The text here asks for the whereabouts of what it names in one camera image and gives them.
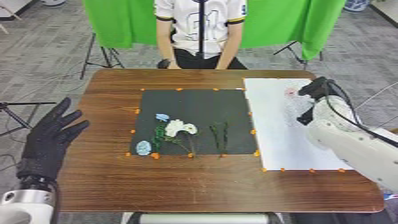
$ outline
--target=flower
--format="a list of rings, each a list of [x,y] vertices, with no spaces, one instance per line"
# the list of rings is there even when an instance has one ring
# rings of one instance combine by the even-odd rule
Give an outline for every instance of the flower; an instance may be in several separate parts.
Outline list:
[[[197,128],[193,124],[183,125],[183,130],[193,135],[197,133]]]
[[[169,117],[167,114],[156,114],[156,119],[158,119],[160,121],[167,122],[169,119],[170,119],[170,117]]]
[[[183,127],[184,127],[183,121],[172,120],[165,127],[165,135],[174,138],[177,135],[177,132],[184,130]]]
[[[140,141],[138,144],[137,144],[137,147],[135,147],[135,150],[137,150],[137,154],[140,156],[147,156],[149,153],[151,153],[151,143],[147,141]]]

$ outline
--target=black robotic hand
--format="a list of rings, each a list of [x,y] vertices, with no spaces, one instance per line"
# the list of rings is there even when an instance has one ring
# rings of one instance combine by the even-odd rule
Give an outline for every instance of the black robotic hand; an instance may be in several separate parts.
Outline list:
[[[65,149],[83,129],[89,127],[89,121],[67,127],[81,117],[81,111],[74,111],[69,115],[62,116],[69,106],[71,99],[65,98],[32,129],[17,166],[17,178],[39,176],[46,177],[51,181],[57,180]]]

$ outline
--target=person's arm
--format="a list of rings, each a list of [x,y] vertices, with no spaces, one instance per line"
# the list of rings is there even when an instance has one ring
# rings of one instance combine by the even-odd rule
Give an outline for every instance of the person's arm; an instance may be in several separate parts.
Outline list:
[[[163,60],[170,61],[169,69],[181,69],[176,63],[174,49],[170,44],[170,28],[174,21],[174,0],[154,0],[156,16],[156,40]]]
[[[227,1],[227,42],[222,49],[220,60],[215,69],[227,69],[238,53],[247,16],[247,0]]]
[[[238,53],[241,43],[243,23],[227,25],[227,42],[222,50],[220,60],[215,69],[227,69],[232,58]]]
[[[170,45],[170,25],[172,21],[156,21],[156,40],[158,40],[158,50],[163,59],[169,59],[170,65],[169,69],[181,69],[176,63],[174,49]]]

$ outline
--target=white sheet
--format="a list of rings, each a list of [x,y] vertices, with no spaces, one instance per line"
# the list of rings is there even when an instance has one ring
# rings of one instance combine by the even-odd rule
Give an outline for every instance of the white sheet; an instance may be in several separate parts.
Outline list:
[[[296,95],[307,79],[245,79],[245,97],[268,170],[352,169],[332,150],[318,148],[305,138],[305,126],[296,117],[311,108],[312,100]]]

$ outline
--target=green screen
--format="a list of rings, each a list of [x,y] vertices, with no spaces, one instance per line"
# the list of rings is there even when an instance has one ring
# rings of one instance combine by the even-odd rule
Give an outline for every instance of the green screen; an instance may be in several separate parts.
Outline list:
[[[311,60],[327,42],[344,0],[247,0],[241,48],[296,40],[302,58]],[[99,45],[129,48],[133,43],[156,44],[153,0],[83,0]]]

